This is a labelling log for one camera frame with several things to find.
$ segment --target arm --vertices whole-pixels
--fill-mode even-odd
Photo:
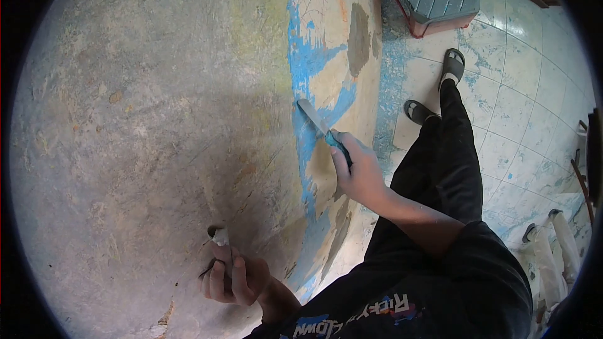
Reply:
[[[284,320],[301,308],[295,295],[268,270],[268,264],[260,258],[249,259],[232,247],[232,278],[225,275],[220,246],[210,242],[216,262],[211,271],[199,277],[200,289],[205,298],[225,304],[253,305],[262,307],[262,322]]]
[[[282,321],[301,308],[297,297],[273,276],[264,292],[258,297],[262,307],[262,322],[274,323]]]
[[[333,134],[343,143],[352,161],[348,169],[343,153],[331,147],[337,183],[346,195],[377,215],[396,224],[430,255],[441,257],[464,227],[462,222],[413,202],[385,186],[377,156],[348,132]]]

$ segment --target tiled floor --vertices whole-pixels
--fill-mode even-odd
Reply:
[[[385,178],[418,136],[408,99],[439,112],[437,81],[449,47],[465,55],[458,88],[473,125],[484,185],[483,219],[512,250],[550,209],[570,220],[584,197],[570,160],[584,146],[578,121],[595,105],[589,69],[561,8],[481,0],[466,29],[413,39],[393,0],[383,0],[383,62],[374,148]]]

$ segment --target blue handle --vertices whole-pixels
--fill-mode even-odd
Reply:
[[[343,147],[343,144],[341,144],[340,142],[338,142],[335,137],[333,136],[333,133],[331,133],[330,131],[324,136],[324,141],[327,142],[327,144],[329,146],[333,146],[333,147],[337,147],[339,148],[342,152],[343,155],[345,156],[345,160],[347,161],[347,167],[351,167],[351,158],[350,158],[350,152],[347,151],[347,149],[345,149],[345,147]]]

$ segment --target black pants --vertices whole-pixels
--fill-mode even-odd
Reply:
[[[425,121],[418,139],[397,167],[390,188],[465,224],[482,218],[482,176],[471,121],[453,80],[440,89],[442,118]],[[380,217],[365,260],[417,246],[389,220]]]

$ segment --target gray patch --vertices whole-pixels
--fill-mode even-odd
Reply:
[[[375,59],[378,59],[379,54],[381,54],[381,45],[379,44],[379,37],[377,37],[377,32],[373,32],[373,57]]]
[[[335,216],[335,238],[333,239],[333,243],[331,244],[331,248],[329,249],[329,256],[327,257],[327,262],[324,264],[323,275],[320,278],[322,282],[324,280],[325,275],[329,272],[331,265],[333,264],[333,260],[335,259],[337,253],[341,249],[341,245],[343,245],[343,240],[345,236],[347,236],[347,230],[350,228],[350,217],[347,214],[348,207],[350,205],[350,198],[346,198],[339,211],[337,211],[337,216]]]
[[[368,15],[358,3],[351,5],[350,38],[347,40],[347,58],[350,73],[357,78],[368,62],[371,39],[368,35]]]

